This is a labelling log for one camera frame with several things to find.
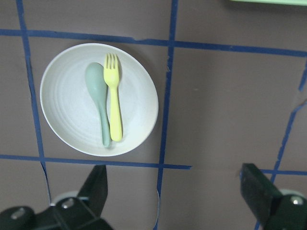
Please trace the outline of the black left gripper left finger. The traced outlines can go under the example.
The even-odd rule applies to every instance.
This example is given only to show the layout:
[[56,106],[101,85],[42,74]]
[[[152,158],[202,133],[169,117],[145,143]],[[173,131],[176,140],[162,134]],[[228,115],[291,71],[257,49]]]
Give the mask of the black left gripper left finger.
[[88,175],[77,197],[100,216],[107,199],[107,172],[105,165],[96,165]]

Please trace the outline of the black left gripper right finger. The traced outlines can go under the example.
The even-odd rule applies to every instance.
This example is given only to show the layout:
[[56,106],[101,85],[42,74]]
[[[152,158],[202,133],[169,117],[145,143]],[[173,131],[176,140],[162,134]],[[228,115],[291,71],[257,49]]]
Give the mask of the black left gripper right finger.
[[266,225],[282,199],[282,193],[253,163],[242,164],[240,192],[261,225]]

